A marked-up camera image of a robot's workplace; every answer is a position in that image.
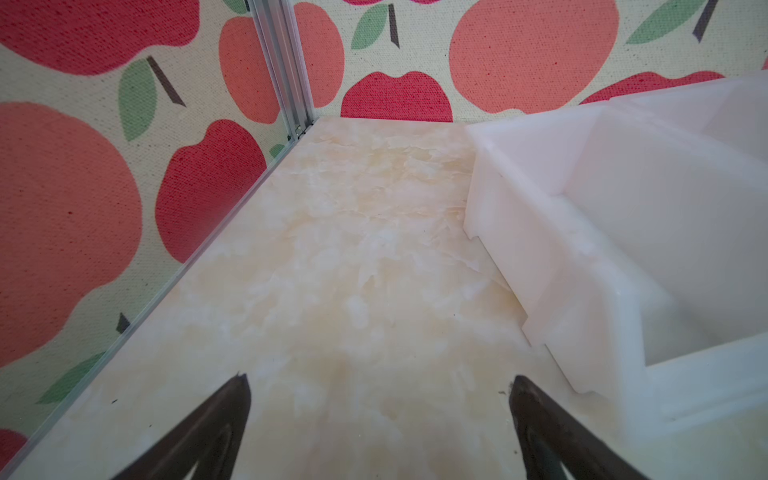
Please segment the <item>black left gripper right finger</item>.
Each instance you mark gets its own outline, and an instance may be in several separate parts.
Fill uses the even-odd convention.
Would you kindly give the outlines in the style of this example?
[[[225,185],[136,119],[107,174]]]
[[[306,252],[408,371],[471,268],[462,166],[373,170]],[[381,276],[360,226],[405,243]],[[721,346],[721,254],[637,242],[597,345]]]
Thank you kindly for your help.
[[[528,377],[515,377],[508,402],[529,479],[645,477]]]

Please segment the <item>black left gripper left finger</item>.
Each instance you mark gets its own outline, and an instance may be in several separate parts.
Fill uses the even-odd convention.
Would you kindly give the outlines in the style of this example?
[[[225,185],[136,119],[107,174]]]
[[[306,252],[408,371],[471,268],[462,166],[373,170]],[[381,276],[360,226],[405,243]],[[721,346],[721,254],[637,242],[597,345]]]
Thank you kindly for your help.
[[[229,479],[251,408],[245,374],[233,376],[117,479]]]

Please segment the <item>white left plastic bin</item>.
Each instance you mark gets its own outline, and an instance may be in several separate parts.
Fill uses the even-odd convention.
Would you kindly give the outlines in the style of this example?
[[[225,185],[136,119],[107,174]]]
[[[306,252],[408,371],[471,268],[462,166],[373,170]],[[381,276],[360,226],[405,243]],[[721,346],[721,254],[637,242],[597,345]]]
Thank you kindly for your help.
[[[603,103],[468,129],[464,228],[636,441],[767,400],[767,162]]]

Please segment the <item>white plastic bin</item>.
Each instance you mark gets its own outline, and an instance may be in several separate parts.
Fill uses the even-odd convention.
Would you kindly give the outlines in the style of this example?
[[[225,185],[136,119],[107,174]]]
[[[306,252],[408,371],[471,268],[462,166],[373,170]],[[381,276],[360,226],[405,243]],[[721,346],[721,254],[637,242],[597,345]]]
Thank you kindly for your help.
[[[636,441],[767,400],[767,162],[603,103],[468,129],[464,228]]]
[[[765,71],[626,95],[618,101],[767,161]]]

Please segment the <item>white middle plastic bin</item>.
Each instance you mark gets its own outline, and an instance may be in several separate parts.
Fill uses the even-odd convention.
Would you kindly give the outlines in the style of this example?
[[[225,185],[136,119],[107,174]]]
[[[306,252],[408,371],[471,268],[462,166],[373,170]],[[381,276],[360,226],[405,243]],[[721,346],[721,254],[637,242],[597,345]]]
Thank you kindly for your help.
[[[618,101],[767,161],[765,71],[626,95]]]

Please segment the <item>aluminium left frame post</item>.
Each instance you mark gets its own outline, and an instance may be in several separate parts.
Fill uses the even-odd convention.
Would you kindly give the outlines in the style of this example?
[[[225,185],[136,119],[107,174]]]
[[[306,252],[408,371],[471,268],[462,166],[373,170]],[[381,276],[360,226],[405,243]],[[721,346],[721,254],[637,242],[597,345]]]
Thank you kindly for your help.
[[[290,142],[315,122],[309,76],[291,1],[250,0],[262,50],[285,118]]]

